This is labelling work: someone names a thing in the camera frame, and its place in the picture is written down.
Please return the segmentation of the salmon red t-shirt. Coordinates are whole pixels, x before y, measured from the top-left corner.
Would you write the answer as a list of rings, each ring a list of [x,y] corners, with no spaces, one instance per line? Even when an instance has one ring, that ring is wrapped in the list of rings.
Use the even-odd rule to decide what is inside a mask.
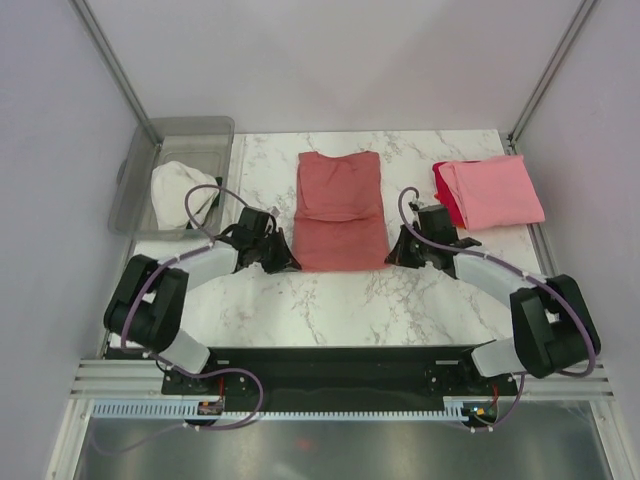
[[[298,156],[293,253],[307,272],[375,271],[390,252],[379,154]]]

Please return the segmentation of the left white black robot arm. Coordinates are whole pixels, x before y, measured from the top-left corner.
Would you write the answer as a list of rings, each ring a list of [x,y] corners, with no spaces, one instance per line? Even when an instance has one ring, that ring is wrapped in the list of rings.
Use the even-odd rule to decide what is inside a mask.
[[[219,382],[211,349],[181,327],[189,291],[258,263],[267,274],[300,271],[275,217],[245,207],[239,220],[203,246],[164,261],[138,254],[127,263],[103,316],[106,330],[152,358],[185,372],[185,382],[208,393]]]

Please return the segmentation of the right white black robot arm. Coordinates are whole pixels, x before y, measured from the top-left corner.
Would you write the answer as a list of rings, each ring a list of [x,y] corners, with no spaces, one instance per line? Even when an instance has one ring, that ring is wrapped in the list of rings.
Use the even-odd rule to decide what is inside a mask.
[[[414,220],[400,208],[403,225],[387,256],[389,265],[418,269],[427,265],[472,285],[508,308],[509,338],[479,344],[458,368],[458,381],[477,394],[495,376],[590,375],[601,343],[577,282],[570,276],[536,276],[487,251],[474,238],[460,238],[441,205],[409,204]]]

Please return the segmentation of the magenta red folded t-shirt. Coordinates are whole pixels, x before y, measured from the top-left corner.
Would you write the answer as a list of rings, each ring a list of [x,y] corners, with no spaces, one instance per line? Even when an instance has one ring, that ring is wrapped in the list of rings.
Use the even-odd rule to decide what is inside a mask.
[[[447,208],[453,224],[457,227],[464,228],[465,223],[461,211],[454,199],[454,196],[448,184],[445,182],[440,173],[440,168],[443,165],[445,165],[445,162],[437,162],[432,167],[436,187],[434,198]]]

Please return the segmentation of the light pink folded t-shirt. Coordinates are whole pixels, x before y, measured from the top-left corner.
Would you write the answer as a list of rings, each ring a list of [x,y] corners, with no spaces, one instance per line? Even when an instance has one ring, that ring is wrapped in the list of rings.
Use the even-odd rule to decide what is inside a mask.
[[[465,229],[526,225],[545,220],[521,155],[450,161],[440,168],[464,219]]]

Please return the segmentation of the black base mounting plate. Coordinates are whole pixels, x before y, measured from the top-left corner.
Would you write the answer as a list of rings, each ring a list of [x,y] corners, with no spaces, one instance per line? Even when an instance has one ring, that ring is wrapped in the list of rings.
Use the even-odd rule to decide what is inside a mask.
[[[216,348],[208,370],[220,379],[167,372],[165,395],[222,394],[229,412],[342,414],[441,410],[447,397],[505,398],[507,374],[474,373],[468,346]]]

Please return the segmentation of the grey transparent plastic bin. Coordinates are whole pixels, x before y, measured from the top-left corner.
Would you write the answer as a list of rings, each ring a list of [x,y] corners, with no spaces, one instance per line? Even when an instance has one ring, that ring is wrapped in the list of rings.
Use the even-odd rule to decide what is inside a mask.
[[[235,122],[227,116],[154,118],[139,126],[117,176],[111,232],[137,240],[192,239],[220,229]]]

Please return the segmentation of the white crumpled t-shirt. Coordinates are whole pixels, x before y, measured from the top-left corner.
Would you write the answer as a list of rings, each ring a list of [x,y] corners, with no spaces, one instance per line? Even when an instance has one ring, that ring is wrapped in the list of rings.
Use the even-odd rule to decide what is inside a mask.
[[[187,191],[214,178],[178,161],[156,167],[151,175],[150,192],[158,229],[185,229],[188,222],[184,207]]]

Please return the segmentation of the aluminium rail profile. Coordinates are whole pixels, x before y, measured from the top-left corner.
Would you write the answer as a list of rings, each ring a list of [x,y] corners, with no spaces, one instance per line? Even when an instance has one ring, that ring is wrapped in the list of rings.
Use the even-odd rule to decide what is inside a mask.
[[[149,360],[82,360],[70,390],[72,399],[157,399],[163,374]],[[545,379],[528,376],[524,399],[611,400],[613,389],[602,365],[590,376],[570,378],[554,374]]]

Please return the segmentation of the right aluminium frame post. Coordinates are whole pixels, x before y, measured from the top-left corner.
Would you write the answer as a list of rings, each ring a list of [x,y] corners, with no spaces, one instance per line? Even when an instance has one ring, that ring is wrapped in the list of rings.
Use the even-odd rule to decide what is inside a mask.
[[[523,136],[535,113],[541,106],[554,80],[569,57],[571,50],[577,43],[582,31],[599,4],[600,1],[598,0],[582,0],[579,2],[576,11],[572,15],[549,61],[542,70],[539,79],[518,115],[514,126],[508,132],[502,132],[500,134],[503,150],[507,154],[516,154],[518,152],[518,141]]]

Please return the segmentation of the aluminium frame post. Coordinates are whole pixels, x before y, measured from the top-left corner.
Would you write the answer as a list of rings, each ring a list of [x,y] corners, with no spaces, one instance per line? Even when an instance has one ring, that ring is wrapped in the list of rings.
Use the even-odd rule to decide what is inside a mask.
[[[549,61],[542,70],[539,79],[518,115],[514,126],[508,132],[502,132],[500,134],[503,150],[507,154],[516,154],[518,152],[518,141],[523,136],[535,113],[541,106],[554,80],[569,57],[571,50],[577,43],[582,31],[599,4],[600,1],[598,0],[582,0],[579,2],[576,11],[572,15]]]
[[[69,4],[89,35],[91,42],[100,55],[102,62],[106,66],[129,110],[134,115],[138,125],[143,129],[145,135],[153,145],[159,145],[162,142],[160,135],[151,124],[151,120],[141,100],[136,94],[124,67],[101,27],[90,3],[86,0],[70,0]]]

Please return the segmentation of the left aluminium frame post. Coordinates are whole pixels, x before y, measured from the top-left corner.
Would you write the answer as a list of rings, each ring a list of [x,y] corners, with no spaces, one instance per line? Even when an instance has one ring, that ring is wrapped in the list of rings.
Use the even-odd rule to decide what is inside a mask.
[[[151,120],[141,100],[136,94],[124,67],[101,27],[90,3],[86,0],[70,0],[69,4],[89,35],[91,42],[100,55],[102,62],[106,66],[129,110],[134,115],[138,125],[143,129],[145,135],[153,145],[159,145],[162,142],[160,135],[151,124]]]

